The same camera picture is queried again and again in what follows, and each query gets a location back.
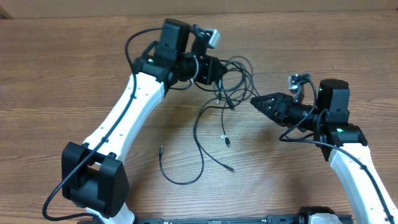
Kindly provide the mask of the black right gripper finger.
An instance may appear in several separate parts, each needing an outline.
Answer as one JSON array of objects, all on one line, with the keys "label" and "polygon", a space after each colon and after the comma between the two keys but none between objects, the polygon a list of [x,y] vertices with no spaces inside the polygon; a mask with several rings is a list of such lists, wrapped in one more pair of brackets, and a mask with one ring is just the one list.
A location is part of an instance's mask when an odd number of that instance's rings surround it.
[{"label": "black right gripper finger", "polygon": [[275,103],[276,96],[277,96],[277,93],[272,93],[272,94],[262,95],[262,96],[255,96],[255,97],[251,98],[250,103],[253,106],[273,106]]},{"label": "black right gripper finger", "polygon": [[262,114],[266,115],[269,119],[275,120],[275,112],[276,110],[272,105],[263,105],[258,104],[254,106],[257,110],[259,110]]}]

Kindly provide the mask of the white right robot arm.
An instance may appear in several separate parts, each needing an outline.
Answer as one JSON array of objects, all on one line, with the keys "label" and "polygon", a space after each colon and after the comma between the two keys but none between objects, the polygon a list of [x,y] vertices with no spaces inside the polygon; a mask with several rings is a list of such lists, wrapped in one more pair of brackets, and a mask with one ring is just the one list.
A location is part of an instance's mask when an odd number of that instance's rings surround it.
[{"label": "white right robot arm", "polygon": [[251,104],[287,130],[282,142],[314,144],[337,174],[358,223],[397,223],[397,207],[373,164],[368,141],[361,128],[349,123],[349,84],[324,79],[314,90],[313,105],[302,103],[309,78],[293,78],[291,95],[256,96]]}]

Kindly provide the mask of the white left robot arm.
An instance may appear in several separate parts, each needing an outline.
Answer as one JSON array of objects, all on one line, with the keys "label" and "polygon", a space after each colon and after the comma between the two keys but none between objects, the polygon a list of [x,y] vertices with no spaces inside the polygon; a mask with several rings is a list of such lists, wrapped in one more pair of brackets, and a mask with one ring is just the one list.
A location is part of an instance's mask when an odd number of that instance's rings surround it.
[{"label": "white left robot arm", "polygon": [[81,144],[62,152],[62,194],[84,209],[92,223],[134,223],[126,199],[129,182],[124,162],[151,111],[179,81],[219,82],[226,67],[206,54],[217,47],[216,29],[166,19],[160,38],[129,59],[131,75],[120,99],[101,125]]}]

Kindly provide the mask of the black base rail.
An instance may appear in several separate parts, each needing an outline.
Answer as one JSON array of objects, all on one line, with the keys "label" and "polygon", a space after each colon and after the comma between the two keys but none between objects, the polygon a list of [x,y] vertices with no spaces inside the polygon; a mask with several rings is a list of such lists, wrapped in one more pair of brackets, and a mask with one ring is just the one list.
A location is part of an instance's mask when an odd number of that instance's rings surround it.
[{"label": "black base rail", "polygon": [[268,215],[261,218],[214,218],[214,219],[168,219],[161,218],[138,218],[137,224],[294,224],[303,223],[299,221],[298,215]]}]

